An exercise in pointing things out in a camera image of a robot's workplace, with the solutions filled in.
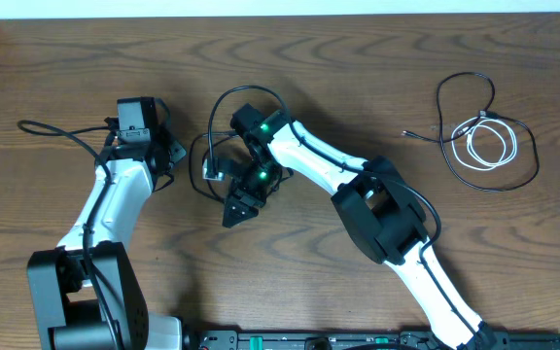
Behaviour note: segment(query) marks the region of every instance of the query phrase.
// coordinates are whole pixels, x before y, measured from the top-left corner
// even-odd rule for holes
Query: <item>coiled white cable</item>
[[[454,130],[453,133],[451,135],[451,138],[455,137],[455,135],[457,135],[457,130],[459,130],[460,127],[466,125],[469,122],[474,121],[475,117],[470,118],[469,120],[462,122],[461,124],[459,124]],[[505,141],[505,138],[503,138],[503,136],[501,136],[501,134],[498,133],[498,131],[496,131],[494,128],[490,127],[490,126],[486,126],[484,125],[485,123],[498,123],[502,126],[504,126],[507,131],[509,132],[509,137],[511,139],[511,152],[509,153],[509,155],[507,157],[505,157],[507,155],[507,142]],[[474,138],[474,132],[479,129],[480,127],[482,128],[486,128],[490,131],[492,131],[496,136],[498,136],[501,141],[503,142],[503,153],[501,154],[501,157],[498,159],[498,161],[496,162],[491,162],[491,161],[487,161],[485,159],[483,159],[475,150],[474,150],[474,145],[473,145],[473,138]],[[462,131],[466,131],[468,129],[468,127],[464,127],[462,129]],[[490,171],[490,170],[494,170],[499,166],[503,166],[507,163],[509,163],[510,161],[512,161],[515,156],[517,155],[517,138],[515,137],[515,132],[513,131],[513,129],[507,125],[505,122],[499,121],[499,120],[495,120],[492,118],[485,118],[485,117],[481,117],[481,121],[479,121],[475,126],[473,126],[467,133],[466,133],[466,150],[468,151],[468,154],[471,155],[472,159],[476,160],[476,162],[482,164],[485,167],[476,167],[476,166],[472,166],[469,165],[465,162],[463,162],[461,159],[459,159],[459,157],[457,156],[457,151],[455,150],[455,142],[451,141],[451,146],[453,149],[453,155],[455,155],[455,158],[457,159],[457,161],[459,161],[462,165],[466,166],[467,168],[470,169],[474,169],[474,170],[478,170],[478,171]]]

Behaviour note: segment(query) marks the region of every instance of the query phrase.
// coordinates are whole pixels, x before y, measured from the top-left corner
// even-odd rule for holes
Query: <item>wooden table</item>
[[[437,145],[401,136],[436,135],[436,84],[464,70],[491,76],[492,109],[537,135],[542,171],[528,187],[472,190]],[[281,93],[340,150],[390,158],[438,209],[437,254],[486,321],[560,332],[560,15],[28,20],[0,21],[0,349],[37,347],[27,260],[68,231],[94,177],[85,151],[24,134],[16,121],[101,125],[118,98],[151,95],[167,102],[173,132],[189,145],[217,97],[242,84]],[[487,97],[479,79],[446,87],[445,131]],[[216,129],[246,101],[276,107],[260,93],[234,95]],[[103,137],[83,138],[98,148]],[[533,163],[528,136],[519,137],[506,169],[462,173],[484,185],[522,179]],[[477,144],[486,154],[500,147]],[[244,330],[427,324],[393,271],[355,248],[329,196],[302,176],[256,220],[225,229],[221,219],[222,207],[190,187],[184,162],[176,184],[150,198],[129,252],[150,310]]]

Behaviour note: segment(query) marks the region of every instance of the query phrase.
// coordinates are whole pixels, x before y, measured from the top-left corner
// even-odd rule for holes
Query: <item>black and white robotic arm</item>
[[[414,194],[398,186],[404,181],[393,164],[384,157],[367,161],[346,155],[309,133],[300,122],[291,123],[294,130],[281,111],[266,118],[250,105],[233,114],[230,125],[246,143],[253,161],[232,172],[235,165],[222,167],[229,163],[216,161],[216,173],[225,170],[233,177],[224,225],[232,227],[258,215],[255,206],[265,203],[267,188],[281,176],[276,165],[294,169],[332,196],[341,221],[361,251],[376,263],[386,263],[401,277],[442,343],[456,349],[476,343],[481,337],[482,349],[490,349],[488,345],[495,341],[491,330],[466,305],[431,245],[421,257],[421,248],[430,240],[423,226],[425,212]],[[381,174],[392,182],[348,168]],[[203,171],[212,178],[208,166]],[[371,210],[366,200],[382,192],[386,196]]]
[[[35,252],[28,263],[43,349],[182,349],[180,320],[148,312],[126,254],[158,179],[172,179],[173,166],[185,155],[167,128],[169,118],[159,122],[157,102],[162,104],[151,97],[118,101],[119,117],[107,120],[112,127],[99,155],[110,176],[95,164],[94,186],[75,224],[55,249]],[[115,139],[118,144],[112,145]],[[84,238],[90,215],[89,262]],[[96,300],[70,301],[70,294],[93,287],[91,272],[102,296],[97,292]],[[109,317],[100,301],[107,305]]]

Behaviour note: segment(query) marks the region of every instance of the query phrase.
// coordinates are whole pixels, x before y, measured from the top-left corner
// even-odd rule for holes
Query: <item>white wall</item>
[[[0,19],[560,12],[560,0],[0,0]]]

